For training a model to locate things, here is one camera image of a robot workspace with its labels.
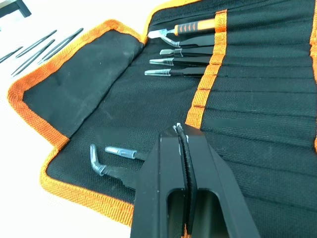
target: orange fabric trim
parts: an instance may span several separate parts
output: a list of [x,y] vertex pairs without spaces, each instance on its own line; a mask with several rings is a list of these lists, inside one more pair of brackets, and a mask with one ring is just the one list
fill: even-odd
[[227,10],[216,13],[214,48],[210,63],[206,68],[195,93],[191,108],[188,111],[186,124],[200,128],[207,99],[216,80],[227,46]]
[[42,187],[52,194],[82,204],[110,219],[131,226],[134,208],[132,204],[79,186],[55,180],[46,174],[49,163],[58,152],[59,150],[54,148],[41,169],[40,182]]
[[8,101],[31,127],[54,146],[54,149],[51,151],[41,169],[40,183],[42,187],[50,193],[87,206],[115,221],[130,226],[132,224],[133,205],[79,186],[55,180],[47,175],[46,169],[50,161],[58,154],[69,139],[53,128],[43,118],[31,111],[31,109],[23,102],[23,94],[26,90],[56,72],[64,62],[69,60],[80,48],[111,29],[121,33],[130,34],[139,41],[141,40],[140,34],[119,21],[105,21],[103,24],[90,30],[64,48],[48,63],[16,81],[9,89]]
[[[313,19],[313,30],[310,38],[311,47],[311,57],[313,59],[313,71],[315,82],[317,83],[317,0],[315,1],[315,11],[314,11],[314,19]],[[317,136],[314,142],[314,148],[317,152]]]

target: white table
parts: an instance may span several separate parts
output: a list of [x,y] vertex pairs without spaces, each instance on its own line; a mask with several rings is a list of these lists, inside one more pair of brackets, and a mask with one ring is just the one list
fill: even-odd
[[[24,0],[32,12],[30,17],[14,17],[19,20],[15,23],[9,22],[9,18],[8,22],[0,21],[0,57],[57,29],[51,49],[79,28],[84,27],[83,34],[110,18],[142,33],[148,14],[164,1]],[[128,238],[127,226],[52,195],[40,186],[40,169],[52,146],[10,107],[6,94],[18,79],[11,78],[11,73],[41,46],[19,59],[11,57],[0,64],[0,134],[4,142],[0,163],[0,237]],[[37,61],[19,77],[35,69]]]

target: tweezers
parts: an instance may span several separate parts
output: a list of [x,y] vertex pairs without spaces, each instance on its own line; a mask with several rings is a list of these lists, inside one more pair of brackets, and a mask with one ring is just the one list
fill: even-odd
[[204,36],[197,36],[190,38],[185,41],[173,41],[170,38],[167,38],[166,36],[161,36],[161,39],[164,40],[166,43],[168,43],[170,46],[174,46],[177,48],[183,47],[183,46],[213,46],[214,45],[214,34],[204,35]]
[[2,63],[3,61],[5,61],[7,58],[11,57],[12,55],[14,55],[16,52],[18,52],[20,49],[22,49],[23,46],[19,47],[18,49],[16,49],[15,51],[7,54],[6,56],[3,56],[1,59],[0,59],[0,63]]
[[179,49],[164,49],[160,51],[161,56],[212,56],[213,46],[196,47],[196,48],[179,48]]
[[164,58],[164,59],[151,59],[151,64],[162,65],[188,65],[188,66],[207,66],[210,62],[211,56],[204,57],[183,57],[183,58]]
[[204,75],[206,67],[189,67],[184,69],[155,69],[147,70],[144,75],[152,76],[188,76],[188,77],[201,77]]
[[37,42],[33,43],[32,45],[30,45],[28,48],[26,48],[24,51],[22,51],[20,54],[18,54],[16,56],[16,58],[19,58],[23,55],[25,55],[26,53],[28,53],[30,50],[32,50],[33,48],[35,48],[37,45],[39,45],[40,43],[42,43],[44,40],[46,40],[48,37],[50,37],[51,35],[53,35],[57,30],[52,31],[51,33],[49,33],[47,36],[43,37],[42,39],[38,40]]
[[40,49],[38,52],[36,52],[33,56],[31,56],[30,58],[28,58],[19,68],[17,68],[13,73],[12,75],[17,72],[22,66],[25,66],[20,70],[18,71],[14,76],[18,75],[19,73],[21,73],[23,70],[26,69],[26,67],[28,67],[34,60],[36,60],[36,58],[38,56],[40,56],[41,53],[43,53],[55,40],[51,40],[46,46],[44,46],[42,49]]
[[60,42],[57,46],[55,46],[53,49],[50,50],[39,62],[38,64],[41,64],[50,58],[52,58],[55,54],[57,54],[61,49],[63,49],[69,42],[71,42],[79,33],[81,33],[84,30],[84,28],[80,28],[78,31],[76,31],[71,36],[67,37],[65,40]]

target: orange and black handle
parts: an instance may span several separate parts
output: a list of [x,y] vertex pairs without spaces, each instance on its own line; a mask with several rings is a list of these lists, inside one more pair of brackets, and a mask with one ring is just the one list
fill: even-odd
[[214,19],[194,21],[190,23],[176,25],[174,29],[174,34],[175,36],[179,36],[179,35],[185,35],[185,34],[199,33],[199,32],[214,29],[214,27],[215,27]]

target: black fabric tool roll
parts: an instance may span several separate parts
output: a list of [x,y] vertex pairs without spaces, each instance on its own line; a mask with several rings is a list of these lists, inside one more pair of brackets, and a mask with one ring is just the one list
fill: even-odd
[[[313,0],[201,1],[160,10],[149,26],[171,29],[228,9],[226,54],[201,130],[233,170],[262,237],[317,237],[314,7]],[[137,171],[142,161],[104,148],[149,153],[160,131],[186,120],[199,80],[144,75],[164,68],[149,60],[167,48],[159,38],[143,45],[112,30],[24,93],[32,111],[70,138],[48,176],[133,204],[134,191],[92,170],[89,146],[101,163]],[[248,123],[217,126],[221,119]]]

